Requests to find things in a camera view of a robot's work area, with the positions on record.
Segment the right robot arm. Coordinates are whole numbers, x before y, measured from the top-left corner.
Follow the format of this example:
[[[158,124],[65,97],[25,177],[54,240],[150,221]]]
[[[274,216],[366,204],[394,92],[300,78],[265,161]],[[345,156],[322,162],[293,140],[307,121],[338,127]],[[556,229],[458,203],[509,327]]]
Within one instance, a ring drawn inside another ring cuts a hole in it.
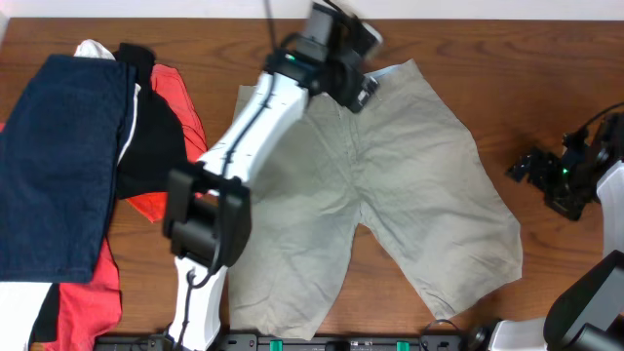
[[[468,350],[620,350],[623,347],[623,113],[618,105],[595,116],[596,134],[582,126],[563,138],[561,156],[534,148],[507,172],[544,194],[569,220],[600,204],[604,257],[562,293],[544,318],[500,320],[476,329]]]

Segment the khaki cotton shorts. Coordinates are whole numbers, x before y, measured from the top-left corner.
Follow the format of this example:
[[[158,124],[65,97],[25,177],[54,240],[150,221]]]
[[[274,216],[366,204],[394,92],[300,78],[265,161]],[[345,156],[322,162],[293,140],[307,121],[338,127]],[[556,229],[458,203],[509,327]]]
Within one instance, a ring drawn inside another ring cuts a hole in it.
[[[374,76],[379,89],[359,113],[313,98],[254,179],[253,231],[228,272],[232,328],[312,337],[358,225],[437,318],[520,279],[521,226],[469,130],[413,61]]]

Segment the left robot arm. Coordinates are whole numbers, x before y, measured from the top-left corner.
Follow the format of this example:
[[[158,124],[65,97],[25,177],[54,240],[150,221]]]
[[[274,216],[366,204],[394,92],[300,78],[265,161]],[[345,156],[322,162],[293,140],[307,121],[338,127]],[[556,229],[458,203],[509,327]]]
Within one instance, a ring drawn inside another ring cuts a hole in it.
[[[352,112],[363,109],[378,88],[363,71],[373,55],[372,49],[275,49],[221,139],[196,162],[172,169],[163,224],[178,274],[167,332],[172,349],[206,350],[214,342],[226,272],[251,235],[251,187],[259,170],[311,98],[327,94]]]

